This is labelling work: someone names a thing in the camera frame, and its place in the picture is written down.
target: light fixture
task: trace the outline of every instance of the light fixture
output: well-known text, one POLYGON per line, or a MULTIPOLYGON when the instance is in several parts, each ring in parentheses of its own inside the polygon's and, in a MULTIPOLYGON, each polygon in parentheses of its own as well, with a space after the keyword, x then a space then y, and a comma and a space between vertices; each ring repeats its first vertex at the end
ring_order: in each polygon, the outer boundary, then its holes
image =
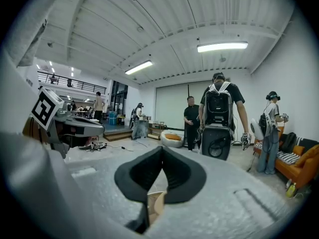
POLYGON ((242 42, 242 41, 212 43, 212 44, 198 45, 197 51, 205 52, 205 51, 211 51, 211 50, 246 49, 247 46, 248 46, 248 42, 242 42))
POLYGON ((144 68, 146 68, 148 66, 151 66, 152 64, 153 63, 150 60, 148 60, 148 61, 144 62, 141 65, 138 65, 136 67, 133 67, 132 69, 127 70, 125 73, 130 75, 130 74, 135 73, 135 72, 137 72, 137 71, 139 71, 141 69, 144 69, 144 68))

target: hair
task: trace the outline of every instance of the hair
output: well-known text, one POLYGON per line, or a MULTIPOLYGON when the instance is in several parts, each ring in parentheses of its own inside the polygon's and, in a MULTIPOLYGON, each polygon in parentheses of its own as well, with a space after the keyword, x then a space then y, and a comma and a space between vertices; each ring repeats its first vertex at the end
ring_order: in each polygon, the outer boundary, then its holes
POLYGON ((218 72, 213 75, 212 81, 215 81, 216 79, 222 79, 223 81, 225 81, 225 76, 222 72, 218 72))
POLYGON ((268 94, 268 96, 266 96, 266 99, 270 101, 271 99, 273 99, 273 98, 271 98, 271 96, 278 96, 278 95, 277 95, 276 91, 271 91, 268 94))

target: sneaker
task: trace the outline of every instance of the sneaker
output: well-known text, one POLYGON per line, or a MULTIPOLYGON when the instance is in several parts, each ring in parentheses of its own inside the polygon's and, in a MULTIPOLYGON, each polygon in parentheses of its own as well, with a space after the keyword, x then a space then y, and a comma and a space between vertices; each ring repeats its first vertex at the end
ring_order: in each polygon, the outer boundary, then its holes
POLYGON ((265 174, 275 174, 275 173, 276 173, 275 170, 273 170, 273 171, 271 171, 271 172, 268 172, 267 170, 265 171, 265 174))

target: black t-shirt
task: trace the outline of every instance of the black t-shirt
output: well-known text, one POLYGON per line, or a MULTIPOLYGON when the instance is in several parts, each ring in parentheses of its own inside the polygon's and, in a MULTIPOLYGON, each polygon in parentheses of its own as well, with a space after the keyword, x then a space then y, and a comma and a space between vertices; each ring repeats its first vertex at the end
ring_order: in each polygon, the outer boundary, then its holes
POLYGON ((186 117, 188 120, 191 120, 194 124, 196 124, 196 119, 198 116, 198 105, 188 106, 184 110, 184 117, 186 117))
MULTIPOLYGON (((224 82, 216 82, 215 83, 215 88, 219 91, 221 86, 223 85, 224 82)), ((242 101, 243 103, 245 103, 245 99, 243 98, 243 96, 241 95, 240 91, 239 91, 239 88, 233 84, 233 83, 230 83, 226 90, 229 92, 229 94, 231 95, 231 99, 233 102, 237 103, 238 101, 242 101)), ((200 103, 201 104, 205 104, 204 101, 205 101, 205 95, 206 95, 206 92, 209 91, 209 86, 206 88, 201 100, 200 100, 200 103)))

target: concrete floor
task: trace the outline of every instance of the concrete floor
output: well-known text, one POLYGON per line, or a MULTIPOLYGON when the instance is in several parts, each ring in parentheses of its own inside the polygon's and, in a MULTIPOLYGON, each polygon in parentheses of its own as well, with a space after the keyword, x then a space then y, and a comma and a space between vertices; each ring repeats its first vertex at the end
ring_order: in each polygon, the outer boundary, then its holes
MULTIPOLYGON (((85 150, 79 150, 78 148, 72 148, 69 150, 67 157, 65 159, 66 163, 81 161, 81 160, 92 160, 92 159, 104 159, 109 157, 115 157, 119 155, 130 155, 131 153, 140 153, 141 155, 148 152, 149 150, 155 148, 156 146, 161 145, 161 141, 151 139, 151 138, 143 138, 132 141, 131 139, 123 139, 113 142, 108 142, 104 138, 100 137, 101 141, 107 142, 108 146, 101 151, 94 152, 86 152, 85 150)), ((194 155, 199 155, 198 150, 193 150, 194 155)), ((227 162, 231 162, 244 171, 246 171, 252 161, 253 161, 253 148, 249 147, 246 151, 242 150, 241 146, 233 146, 231 148, 230 154, 228 156, 227 162)), ((283 199, 286 200, 287 204, 291 208, 295 208, 299 206, 302 202, 302 196, 298 195, 295 198, 288 199, 286 197, 285 184, 287 182, 287 178, 285 178, 280 172, 277 172, 274 175, 267 175, 265 173, 258 173, 256 170, 258 163, 258 157, 256 156, 252 165, 252 169, 250 170, 250 174, 255 178, 261 180, 263 183, 268 185, 271 189, 277 192, 283 199)), ((163 172, 159 174, 149 193, 154 193, 158 191, 165 191, 167 188, 167 179, 163 172)))

